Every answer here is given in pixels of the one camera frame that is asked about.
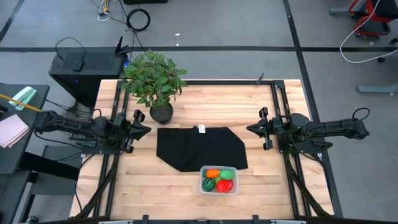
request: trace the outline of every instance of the plastic container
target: plastic container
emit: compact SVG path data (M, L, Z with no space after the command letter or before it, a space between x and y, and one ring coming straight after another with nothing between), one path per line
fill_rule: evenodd
M233 178L234 186L233 186L233 188L227 193L219 193L219 192L217 192L216 189L214 189L211 192L207 192L207 191L203 190L202 183L203 183L204 179L206 178L206 177L203 176L203 171L204 170L210 170L210 169L216 169L216 170L220 170L220 171L222 171L222 170L230 170L230 171L232 171L234 173L234 178ZM239 186L238 186L239 185L238 170L235 167L203 166L202 168L200 168L199 175L200 175L199 189L200 189L200 192L203 193L203 194L210 194L210 195L236 195L238 193L238 189L239 189Z

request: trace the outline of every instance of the butcher block table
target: butcher block table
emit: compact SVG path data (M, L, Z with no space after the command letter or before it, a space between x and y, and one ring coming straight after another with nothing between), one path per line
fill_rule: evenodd
M301 81L284 82L291 113L309 117ZM99 88L95 108L107 118L111 116L116 84L117 80L103 80ZM123 96L122 92L118 112ZM246 130L246 126L260 120L262 107L268 107L269 119L275 117L269 85L186 86L182 95L171 102L174 115L171 123L165 126L156 123L149 115L149 108L136 101L137 98L130 96L127 120L132 121L134 111L140 109L146 115L142 124L150 126L152 131L140 141L134 141L132 154L124 153L120 157L110 219L140 220L143 215L149 215L151 220L252 219L253 215L259 215L260 219L294 218L284 160L275 136L271 136L274 148L265 151L262 148L264 138ZM229 127L244 142L249 168L238 171L237 195L203 195L199 191L199 172L179 172L156 156L157 128L192 128L198 124L206 128ZM306 157L300 158L309 191L327 212L333 213L321 165ZM95 155L80 171L76 192L83 207L98 186L102 160L103 155ZM303 215L297 186L296 194ZM106 196L107 190L103 194L100 215L104 214ZM70 215L79 211L75 198Z

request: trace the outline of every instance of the pink paper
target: pink paper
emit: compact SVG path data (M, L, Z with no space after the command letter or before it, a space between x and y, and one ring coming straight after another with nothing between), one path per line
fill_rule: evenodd
M0 121L0 145L1 147L12 147L29 131L29 127L14 114Z

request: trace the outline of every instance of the concrete floor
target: concrete floor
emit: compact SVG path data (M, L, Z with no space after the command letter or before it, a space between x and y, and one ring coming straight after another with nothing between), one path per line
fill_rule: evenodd
M345 0L289 0L298 39L302 47L339 47L352 31L347 16L330 16L330 7L348 6ZM17 5L17 0L0 1L0 28ZM152 20L139 33L144 46L271 46L293 47L293 40L280 0L169 0L167 4L143 4ZM126 6L129 11L135 6ZM111 2L113 17L122 19L118 2ZM137 15L134 23L142 24ZM391 24L390 36L379 40L356 39L347 47L385 47L398 25ZM6 47L54 47L62 38L72 36L86 47L112 47L119 37L132 42L132 34L123 24L99 22L91 0L24 0L6 36L0 42L0 82L46 84L49 100L72 105L73 98L53 81L48 70L54 52L11 53ZM62 47L75 47L65 41ZM164 52L189 71L187 78L298 78L302 79L295 52L272 51L173 51ZM352 60L381 54L347 53ZM352 112L367 106L372 110L365 121L371 133L362 141L333 138L329 149L341 208L346 218L398 221L398 97L361 95L358 85L387 85L398 82L397 58L383 64L376 61L350 64L338 52L304 52L308 76L322 121L349 118ZM46 103L45 109L58 108ZM47 138L67 141L62 133ZM34 136L28 151L41 154L46 144ZM73 196L37 197L31 213L41 221L66 219Z

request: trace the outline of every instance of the black desk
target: black desk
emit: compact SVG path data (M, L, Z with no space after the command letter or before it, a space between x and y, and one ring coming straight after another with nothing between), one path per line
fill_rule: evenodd
M27 85L8 85L0 84L0 93L6 96L14 97L19 91ZM47 85L29 85L37 90L35 96L28 103L36 108L42 108L49 92ZM24 108L22 111L16 110L7 100L0 99L0 104L8 108L8 112L1 116L1 119L14 114L28 125L29 132L14 146L4 149L0 147L0 212L2 214L1 223L12 223L16 214L22 194L24 193L26 183L33 182L37 175L32 175L29 170L16 171L22 156L25 153L27 144L32 135L32 125L36 118L36 112Z
M49 93L50 87L47 85L10 85L10 84L0 84L0 94L14 97L18 92L20 92L26 86L30 86L37 90L37 93L29 101L28 105L34 106L36 108L43 108L47 94ZM15 107L8 103L8 100L0 98L0 105L8 108L8 112L3 114L0 119L10 117L14 114L18 116L25 122L29 127L29 132L19 140L12 148L4 149L0 146L0 174L12 174L18 168L18 165L22 159L22 155L25 152L27 144L32 135L32 125L36 119L37 112L24 108L22 111L16 110Z

